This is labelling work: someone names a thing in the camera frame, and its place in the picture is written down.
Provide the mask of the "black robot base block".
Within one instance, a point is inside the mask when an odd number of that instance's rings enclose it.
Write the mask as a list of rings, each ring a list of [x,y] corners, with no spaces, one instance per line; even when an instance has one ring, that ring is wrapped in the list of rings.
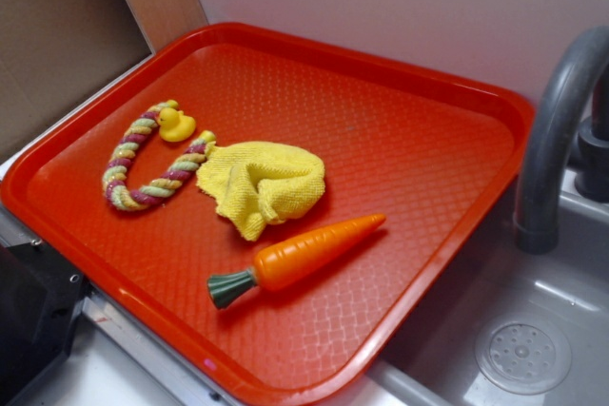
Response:
[[[1,248],[1,403],[12,405],[70,355],[87,280],[52,246]]]

